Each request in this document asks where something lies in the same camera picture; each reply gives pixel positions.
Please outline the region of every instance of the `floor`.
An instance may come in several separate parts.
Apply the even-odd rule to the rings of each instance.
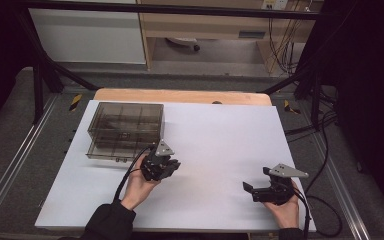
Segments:
[[[287,76],[280,70],[267,74],[262,59],[256,54],[258,51],[255,42],[199,40],[199,44],[201,50],[195,52],[190,47],[178,46],[159,39],[153,67],[150,70],[119,68],[115,72],[105,73],[104,69],[79,75],[105,87],[243,92],[263,90]],[[299,58],[299,48],[296,51],[294,57]],[[85,91],[69,79],[64,81],[67,87],[57,96],[55,107],[46,125],[41,129],[39,137],[34,139],[34,146],[25,153],[23,165],[15,168],[14,174],[17,177],[9,183],[12,184],[11,188],[3,190],[0,199],[0,239],[55,239],[58,235],[75,234],[52,233],[34,227],[41,201],[46,198],[52,186],[53,177],[64,159],[64,151],[70,146],[70,139],[74,136],[82,110],[87,100],[93,98],[92,92]],[[291,84],[271,96],[273,105],[278,107],[285,130],[308,124],[305,112],[309,103],[306,100],[294,99],[292,94],[294,87]],[[327,94],[335,95],[334,89],[325,87],[325,90]],[[82,101],[76,111],[70,112],[68,108],[77,93],[83,94]],[[54,94],[46,96],[51,99]],[[32,128],[33,99],[31,73],[26,70],[19,74],[17,85],[0,112],[0,181]],[[285,110],[285,100],[290,104],[288,110]],[[327,112],[330,107],[322,105],[321,110]],[[352,200],[351,205],[357,211],[357,216],[352,215],[351,211],[351,217],[360,218],[361,226],[365,230],[363,232],[367,233],[367,236],[357,236],[358,234],[354,232],[356,228],[347,215],[350,214],[350,210],[346,209],[349,205],[344,207],[341,203],[343,192],[338,192],[335,184],[332,184],[332,181],[335,182],[335,176],[332,174],[332,168],[328,168],[316,181],[311,194],[328,201],[339,212],[343,229],[334,239],[384,239],[382,194],[370,175],[358,173],[352,151],[342,136],[340,126],[331,124],[326,128],[326,132],[329,140],[329,156],[333,164],[330,167],[334,166],[337,169],[343,185],[346,186],[346,193]],[[314,175],[323,160],[324,149],[319,146],[323,140],[320,138],[320,133],[307,135],[308,133],[311,131],[288,136],[287,140],[296,167]],[[303,180],[302,184],[305,187],[309,184],[309,180]],[[332,211],[316,201],[309,201],[317,228],[323,232],[334,232],[339,225]],[[275,239],[270,234],[255,233],[251,234],[251,238]],[[324,237],[318,233],[310,235],[310,239],[321,238]]]

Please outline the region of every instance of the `black cable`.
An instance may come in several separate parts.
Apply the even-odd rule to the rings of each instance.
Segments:
[[[305,207],[305,222],[304,222],[303,233],[304,233],[304,239],[307,239],[308,238],[308,231],[309,231],[309,228],[310,228],[310,220],[311,220],[310,208],[308,207],[308,204],[307,204],[307,201],[305,200],[304,194],[302,194],[302,192],[299,189],[293,188],[293,189],[290,189],[290,190],[292,190],[294,192],[295,196],[297,196],[298,199],[304,204],[304,207]]]
[[[339,213],[329,203],[327,203],[325,200],[323,200],[323,199],[321,199],[319,197],[308,195],[307,199],[315,199],[315,200],[318,200],[321,203],[325,204],[328,208],[330,208],[330,210],[332,210],[332,212],[336,215],[336,218],[338,219],[338,225],[339,226],[338,226],[338,230],[336,230],[336,232],[334,232],[334,233],[324,233],[324,232],[319,231],[319,230],[317,230],[316,232],[318,234],[322,235],[323,237],[329,237],[329,238],[337,237],[342,232],[342,228],[343,228],[342,219],[339,216]]]
[[[126,181],[127,179],[129,178],[129,175],[131,172],[135,171],[133,170],[132,171],[132,168],[135,166],[136,162],[138,161],[139,157],[146,151],[148,150],[148,148],[152,148],[151,146],[148,146],[144,149],[142,149],[135,157],[135,159],[132,161],[132,164],[130,164],[130,167],[129,169],[127,170],[127,172],[124,174],[124,177],[123,179],[121,180],[120,182],[120,185],[118,185],[117,187],[117,190],[115,191],[115,195],[114,195],[114,199],[113,199],[113,202],[117,201],[119,199],[119,196],[120,196],[120,192],[121,190],[123,189],[124,187],[124,184],[126,184]]]
[[[136,172],[136,171],[138,171],[138,170],[141,170],[141,168],[138,168],[138,169],[132,170],[132,171],[130,171],[130,173],[132,173],[132,172]]]
[[[295,139],[293,139],[293,140],[289,140],[288,143],[295,142],[295,141],[300,140],[300,139],[302,139],[302,138],[308,137],[308,136],[310,136],[311,134],[314,134],[314,133],[316,133],[316,132],[317,132],[317,131],[314,131],[314,132],[305,134],[305,135],[303,135],[303,136],[300,136],[300,137],[298,137],[298,138],[295,138]]]
[[[326,117],[324,119],[325,126],[328,126],[336,120],[336,113],[333,111],[329,111],[325,114],[325,117]],[[318,124],[322,124],[322,122],[323,122],[323,119],[319,120]],[[314,129],[313,124],[310,124],[310,125],[305,126],[305,127],[297,128],[297,129],[285,130],[284,133],[285,133],[285,136],[290,136],[290,135],[295,135],[298,133],[306,132],[306,131],[311,130],[311,129]]]
[[[288,67],[289,67],[289,73],[288,75],[291,76],[293,74],[292,72],[292,69],[293,69],[293,65],[292,65],[292,58],[294,57],[294,42],[291,43],[291,52],[290,52],[290,55],[289,55],[289,63],[288,63]]]
[[[313,186],[314,182],[316,181],[316,179],[320,176],[320,174],[322,173],[323,169],[325,168],[326,164],[327,164],[327,159],[328,159],[328,154],[329,154],[329,145],[328,145],[328,141],[327,141],[327,136],[326,136],[326,130],[325,130],[325,118],[326,116],[331,113],[331,111],[325,113],[323,115],[323,119],[322,119],[322,133],[323,133],[323,139],[325,141],[325,144],[326,144],[326,151],[325,151],[325,158],[324,158],[324,161],[323,161],[323,164],[322,166],[320,167],[319,171],[317,172],[316,176],[311,180],[310,184],[307,186],[307,188],[305,189],[304,193],[307,194],[308,191],[310,190],[310,188]]]
[[[326,40],[320,45],[320,47],[318,47],[317,50],[309,58],[307,58],[305,62],[300,60],[300,64],[297,66],[294,72],[294,75],[265,90],[256,91],[256,93],[264,93],[264,94],[270,95],[274,92],[277,92],[279,89],[282,89],[288,86],[289,84],[295,81],[300,81],[299,86],[305,83],[305,85],[309,85],[310,87],[301,88],[300,91],[298,91],[297,89],[295,91],[295,96],[297,98],[303,98],[305,95],[307,95],[308,91],[305,91],[305,90],[311,89],[311,86],[312,86],[311,79],[314,78],[314,72],[320,68],[320,65],[322,65],[322,63],[327,61],[325,56],[330,55],[329,51],[333,51],[332,48],[327,48],[326,46],[328,46],[329,44],[335,43],[334,41],[335,36],[341,30],[345,22],[348,20],[349,16],[351,15],[351,12],[355,9],[358,2],[359,0],[354,1],[354,5],[351,7],[349,12],[343,18],[342,22],[334,31],[332,31],[332,33],[327,38],[325,38]]]
[[[296,11],[298,4],[300,0],[298,0],[294,6],[294,11]],[[270,48],[272,50],[273,55],[275,56],[276,62],[279,65],[279,67],[283,70],[284,73],[288,73],[290,76],[292,73],[292,52],[290,55],[289,63],[288,63],[288,49],[289,45],[291,44],[291,40],[293,39],[296,30],[298,29],[298,26],[300,25],[301,21],[300,20],[289,20],[288,25],[286,26],[285,33],[283,35],[283,38],[281,40],[279,48],[276,50],[273,39],[272,39],[272,19],[269,19],[269,36],[270,36]]]

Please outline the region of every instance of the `white tabletop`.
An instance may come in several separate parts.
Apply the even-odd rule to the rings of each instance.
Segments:
[[[110,203],[130,163],[89,159],[87,129],[99,101],[89,102],[35,226],[83,229]],[[165,142],[181,162],[140,206],[137,231],[261,232],[275,230],[271,213],[242,182],[269,187],[263,167],[295,167],[275,107],[163,103]],[[299,179],[294,179],[302,190]],[[300,224],[304,206],[300,203]],[[310,231],[315,230],[313,221]]]

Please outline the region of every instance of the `black pole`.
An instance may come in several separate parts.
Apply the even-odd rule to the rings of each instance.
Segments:
[[[70,70],[64,68],[54,60],[52,60],[48,55],[46,55],[46,58],[48,59],[49,64],[60,74],[70,78],[71,80],[75,81],[76,83],[82,85],[83,87],[87,88],[91,91],[96,91],[100,89],[101,87],[95,86],[92,83],[89,83],[88,81],[84,80],[83,78],[77,76],[76,74],[72,73]]]
[[[319,12],[298,12],[279,10],[257,10],[244,8],[221,8],[154,4],[127,4],[127,3],[98,3],[73,1],[43,1],[43,0],[16,0],[17,6],[38,9],[98,11],[98,12],[131,12],[131,13],[161,13],[182,15],[207,15],[273,19],[301,19],[322,20],[338,18],[339,15]]]
[[[282,89],[282,88],[288,86],[289,84],[291,84],[295,81],[299,81],[304,76],[307,76],[307,74],[308,74],[308,70],[303,69],[302,71],[297,72],[295,75],[290,76],[289,78],[275,84],[274,86],[271,86],[271,87],[269,87],[263,91],[257,91],[256,93],[264,93],[264,94],[270,95],[272,93],[277,92],[279,89]]]
[[[24,34],[32,47],[33,58],[37,61],[40,66],[42,79],[46,82],[51,92],[61,92],[64,89],[64,85],[61,83],[61,80],[58,74],[51,69],[48,60],[46,59],[45,50],[40,43],[39,38],[35,32],[31,29],[28,20],[26,19],[26,14],[23,12],[23,9],[10,8],[7,14],[12,14],[15,22],[12,23],[16,27],[17,31],[20,34]]]

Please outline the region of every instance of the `cable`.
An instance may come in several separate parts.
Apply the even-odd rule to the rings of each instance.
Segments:
[[[302,138],[308,137],[308,136],[310,136],[311,134],[314,134],[314,133],[316,133],[316,132],[317,132],[317,131],[314,131],[314,132],[312,132],[312,133],[305,134],[305,135],[300,136],[300,137],[298,137],[298,138],[295,138],[295,139],[293,139],[293,140],[289,140],[288,143],[295,142],[295,141],[300,140],[300,139],[302,139]]]
[[[130,171],[130,173],[129,173],[129,174],[131,174],[132,172],[136,172],[136,171],[138,171],[138,170],[141,170],[141,169],[140,169],[140,168],[138,168],[138,169],[132,170],[132,171]]]
[[[300,2],[300,0],[298,0],[296,2],[294,9],[293,9],[294,11],[297,9],[299,2]],[[268,20],[269,20],[269,38],[270,38],[269,45],[270,45],[270,49],[272,51],[272,54],[273,54],[277,64],[279,65],[279,67],[283,70],[283,72],[288,73],[288,75],[290,76],[292,74],[292,69],[298,63],[292,64],[293,48],[291,50],[289,61],[288,61],[287,53],[288,53],[289,45],[291,44],[291,40],[293,39],[295,32],[301,23],[301,20],[289,20],[288,25],[286,26],[285,33],[283,35],[283,38],[280,42],[280,46],[278,49],[276,49],[276,47],[274,46],[274,42],[273,42],[273,38],[272,38],[273,19],[269,18]]]
[[[336,120],[336,113],[334,111],[329,111],[325,114],[325,119],[319,120],[318,124],[322,124],[324,121],[325,126],[329,126],[332,122]],[[285,136],[290,136],[290,135],[295,135],[298,133],[303,133],[308,130],[314,129],[313,124],[310,124],[305,127],[297,128],[297,129],[290,129],[290,130],[285,130]]]
[[[310,208],[308,207],[308,204],[307,204],[307,201],[305,200],[305,197],[304,197],[304,194],[302,194],[302,192],[297,189],[297,188],[290,188],[290,187],[287,187],[287,189],[289,189],[290,191],[293,191],[294,192],[294,195],[298,197],[298,199],[304,204],[304,207],[305,207],[305,222],[304,222],[304,229],[303,229],[303,233],[304,233],[304,239],[307,239],[308,238],[308,231],[309,231],[309,228],[310,228],[310,220],[311,220],[311,217],[310,217]]]
[[[326,116],[331,113],[331,111],[325,113],[323,115],[323,119],[322,119],[322,133],[323,133],[323,139],[325,141],[325,144],[326,144],[326,151],[325,151],[325,158],[324,158],[324,161],[323,161],[323,164],[322,166],[320,167],[319,171],[317,172],[316,176],[311,180],[310,184],[307,186],[307,188],[305,189],[304,193],[307,194],[308,191],[310,190],[310,188],[313,186],[314,182],[316,181],[316,179],[320,176],[320,174],[322,173],[323,169],[325,168],[326,164],[327,164],[327,159],[328,159],[328,154],[329,154],[329,145],[328,145],[328,141],[327,141],[327,136],[326,136],[326,131],[325,131],[325,118]]]
[[[114,199],[113,199],[113,202],[117,201],[119,199],[119,196],[120,196],[120,192],[121,190],[123,189],[124,187],[124,184],[126,184],[126,181],[127,181],[127,178],[129,177],[130,173],[132,173],[133,171],[136,171],[136,170],[133,170],[132,171],[132,168],[135,166],[136,162],[138,161],[139,157],[146,151],[148,150],[148,148],[153,148],[154,146],[148,146],[144,149],[142,149],[135,157],[135,159],[132,161],[132,164],[130,164],[130,167],[129,169],[127,170],[127,172],[124,174],[124,177],[123,179],[121,180],[120,182],[120,185],[118,185],[117,187],[117,190],[115,191],[115,195],[114,195]]]
[[[322,235],[323,237],[329,237],[329,238],[337,237],[342,232],[342,228],[343,228],[342,219],[339,216],[339,213],[329,203],[327,203],[326,201],[324,201],[323,199],[321,199],[319,197],[308,195],[307,199],[315,199],[315,200],[320,201],[321,203],[326,205],[328,208],[330,208],[330,210],[332,210],[332,212],[336,215],[336,218],[338,219],[338,225],[339,226],[338,226],[338,230],[336,230],[336,232],[334,232],[334,233],[324,233],[324,232],[319,231],[319,230],[317,230],[316,232],[318,234]]]

